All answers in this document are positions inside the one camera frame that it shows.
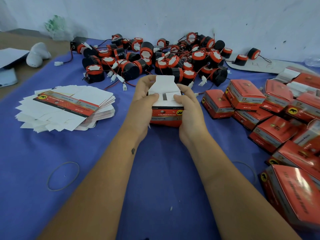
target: forearm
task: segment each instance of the forearm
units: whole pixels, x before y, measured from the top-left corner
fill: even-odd
[[[40,239],[115,239],[137,147],[121,128]]]
[[[210,135],[189,148],[223,239],[300,239]]]

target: table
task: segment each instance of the table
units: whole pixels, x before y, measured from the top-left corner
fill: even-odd
[[[88,44],[98,44],[88,40]],[[15,107],[34,90],[66,85],[87,85],[82,80],[82,55],[72,62],[54,66],[54,61],[67,61],[70,53],[51,60],[22,86],[0,102],[0,239],[34,239],[99,160],[122,125],[134,87],[122,90],[117,84],[108,91],[116,97],[115,116],[101,120],[87,131],[52,131],[37,134],[20,129],[14,116]],[[258,88],[274,74],[243,72],[230,69],[229,79],[247,79]],[[207,82],[194,92],[211,87]],[[226,89],[226,80],[219,89]],[[104,89],[110,78],[92,86]],[[208,130],[231,161],[242,161],[256,173],[267,166],[269,155],[247,137],[249,131],[233,118],[212,120],[202,107]],[[74,161],[80,165],[77,179],[66,189],[51,192],[47,179],[60,164]],[[240,172],[263,194],[251,169],[235,163]],[[67,167],[53,178],[63,185],[77,168]],[[303,239],[320,239],[320,234],[300,233]],[[151,125],[137,149],[123,203],[117,239],[220,239],[209,201],[198,172],[186,147],[179,140],[178,129]]]

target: person's left hand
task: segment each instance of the person's left hand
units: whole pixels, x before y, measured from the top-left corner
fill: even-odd
[[[131,105],[122,125],[123,129],[137,133],[139,142],[147,135],[148,125],[152,116],[152,105],[159,98],[157,93],[147,96],[147,92],[155,80],[155,75],[147,75],[138,81]]]

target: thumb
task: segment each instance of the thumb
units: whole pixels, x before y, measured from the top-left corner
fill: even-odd
[[[143,100],[146,102],[147,105],[150,105],[150,107],[158,100],[159,94],[154,93],[151,95],[146,96]]]
[[[191,104],[193,103],[192,100],[186,95],[175,94],[173,98],[177,103],[182,104],[185,109],[190,108]]]

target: open box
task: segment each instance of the open box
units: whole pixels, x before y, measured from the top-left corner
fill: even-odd
[[[179,127],[182,123],[183,105],[174,100],[174,94],[181,95],[174,76],[158,75],[148,95],[158,93],[159,99],[152,106],[151,124]]]

